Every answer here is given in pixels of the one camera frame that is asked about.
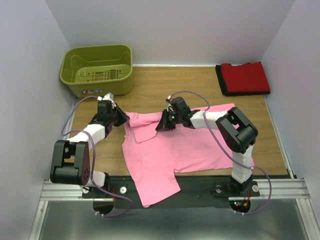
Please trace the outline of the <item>pink t shirt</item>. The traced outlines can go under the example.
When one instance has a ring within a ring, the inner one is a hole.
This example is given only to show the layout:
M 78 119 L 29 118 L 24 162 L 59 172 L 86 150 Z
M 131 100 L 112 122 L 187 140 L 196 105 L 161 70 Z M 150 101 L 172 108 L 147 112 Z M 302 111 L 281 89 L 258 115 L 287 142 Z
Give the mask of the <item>pink t shirt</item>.
M 156 131 L 161 112 L 127 112 L 122 152 L 143 207 L 178 193 L 175 173 L 229 169 L 233 162 L 218 146 L 227 147 L 219 130 L 190 129 L 178 124 L 172 131 Z

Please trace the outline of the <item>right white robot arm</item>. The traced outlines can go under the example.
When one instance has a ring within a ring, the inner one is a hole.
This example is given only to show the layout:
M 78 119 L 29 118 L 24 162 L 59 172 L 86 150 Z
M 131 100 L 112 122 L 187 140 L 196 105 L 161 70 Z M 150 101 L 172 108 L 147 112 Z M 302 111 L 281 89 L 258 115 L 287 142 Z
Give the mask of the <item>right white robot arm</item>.
M 185 100 L 178 96 L 166 99 L 167 108 L 155 128 L 157 132 L 172 131 L 181 124 L 189 129 L 208 129 L 225 155 L 233 162 L 230 189 L 243 193 L 252 182 L 252 151 L 258 130 L 237 107 L 227 111 L 211 112 L 191 110 Z

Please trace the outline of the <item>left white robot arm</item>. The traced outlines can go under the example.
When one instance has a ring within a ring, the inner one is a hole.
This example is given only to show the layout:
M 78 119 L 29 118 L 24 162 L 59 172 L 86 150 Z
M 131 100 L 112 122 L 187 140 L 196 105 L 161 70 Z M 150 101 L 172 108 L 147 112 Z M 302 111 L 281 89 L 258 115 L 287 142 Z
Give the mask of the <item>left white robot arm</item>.
M 96 156 L 96 144 L 104 140 L 113 127 L 126 123 L 130 117 L 112 100 L 101 100 L 97 104 L 97 113 L 83 130 L 73 130 L 78 134 L 54 144 L 50 168 L 50 180 L 55 184 L 90 186 L 93 185 L 103 193 L 110 192 L 110 177 L 107 173 L 94 170 L 90 150 Z

